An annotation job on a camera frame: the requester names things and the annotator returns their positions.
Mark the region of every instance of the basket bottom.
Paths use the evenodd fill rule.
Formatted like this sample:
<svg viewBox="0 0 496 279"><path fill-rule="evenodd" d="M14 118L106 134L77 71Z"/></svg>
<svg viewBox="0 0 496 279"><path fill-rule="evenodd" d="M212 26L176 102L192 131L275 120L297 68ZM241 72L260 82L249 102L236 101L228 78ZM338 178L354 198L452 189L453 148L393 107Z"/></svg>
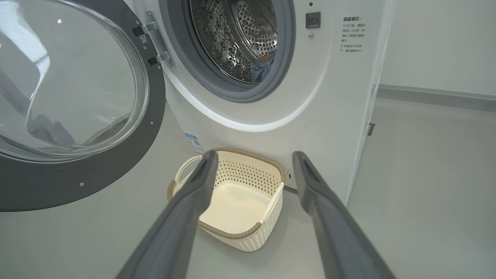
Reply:
<svg viewBox="0 0 496 279"><path fill-rule="evenodd" d="M242 233L260 222L271 200L271 195L259 189L226 181L214 189L200 221L227 233Z"/></svg>

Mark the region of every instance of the beige plastic basket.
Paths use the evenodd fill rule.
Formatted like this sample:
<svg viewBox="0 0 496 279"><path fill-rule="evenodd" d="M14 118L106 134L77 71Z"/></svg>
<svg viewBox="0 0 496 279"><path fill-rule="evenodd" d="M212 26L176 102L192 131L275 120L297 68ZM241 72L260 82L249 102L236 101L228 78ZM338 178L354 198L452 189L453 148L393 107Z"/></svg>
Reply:
<svg viewBox="0 0 496 279"><path fill-rule="evenodd" d="M198 225L242 251L260 249L281 213L284 172L277 163L255 154L228 148L214 150L219 155L219 167L212 200ZM201 158L195 156L181 166L167 190L169 201L191 175L179 180L184 169Z"/></svg>

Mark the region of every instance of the front-loading washing machine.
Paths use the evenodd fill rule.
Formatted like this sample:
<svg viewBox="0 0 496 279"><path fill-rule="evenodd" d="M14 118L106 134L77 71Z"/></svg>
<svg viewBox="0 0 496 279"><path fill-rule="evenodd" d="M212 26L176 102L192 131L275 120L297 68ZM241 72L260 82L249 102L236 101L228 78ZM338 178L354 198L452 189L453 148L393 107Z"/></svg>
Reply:
<svg viewBox="0 0 496 279"><path fill-rule="evenodd" d="M393 0L0 1L0 209L66 204L132 172L167 131L166 100L197 153L262 155L295 187L291 154L301 150L346 202L393 8Z"/></svg>

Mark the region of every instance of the blue cloth inside drum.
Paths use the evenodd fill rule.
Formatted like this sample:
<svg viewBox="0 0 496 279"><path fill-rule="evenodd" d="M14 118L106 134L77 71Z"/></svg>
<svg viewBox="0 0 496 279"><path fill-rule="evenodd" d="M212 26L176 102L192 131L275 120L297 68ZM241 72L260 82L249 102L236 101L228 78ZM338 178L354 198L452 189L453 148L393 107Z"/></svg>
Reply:
<svg viewBox="0 0 496 279"><path fill-rule="evenodd" d="M269 74L270 68L274 63L276 51L272 52L272 55L266 61L257 60L251 65L251 70L253 71L253 80L255 82L262 82L265 77Z"/></svg>

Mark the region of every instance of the basket handle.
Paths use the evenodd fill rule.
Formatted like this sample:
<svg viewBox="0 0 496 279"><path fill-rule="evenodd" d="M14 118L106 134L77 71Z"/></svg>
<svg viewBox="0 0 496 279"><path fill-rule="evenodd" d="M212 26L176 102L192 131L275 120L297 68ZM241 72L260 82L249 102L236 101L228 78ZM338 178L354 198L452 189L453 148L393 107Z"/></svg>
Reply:
<svg viewBox="0 0 496 279"><path fill-rule="evenodd" d="M193 163L194 161L196 160L199 160L199 159L202 159L203 156L202 155L198 155L198 156L195 156L195 157L191 157L190 159L188 159L186 162L184 162L184 164L179 168L177 174L176 174L176 179L175 181L178 183L178 184L182 184L184 183L188 178L189 176L191 175L191 173L193 172L193 170L188 174L186 175L186 177L183 179L183 180L179 180L179 178L181 177L181 174L183 174L183 171L185 170L185 168Z"/></svg>
<svg viewBox="0 0 496 279"><path fill-rule="evenodd" d="M272 199L270 201L269 205L267 206L267 209L265 210L265 212L262 215L262 219L260 219L261 224L264 224L265 221L267 220L267 217L269 217L272 214L272 212L274 211L274 209L276 207L276 203L279 200L279 196L282 195L283 189L284 189L284 183L281 182L281 184L279 184L279 187L277 187L276 192L274 193L274 196L277 198Z"/></svg>

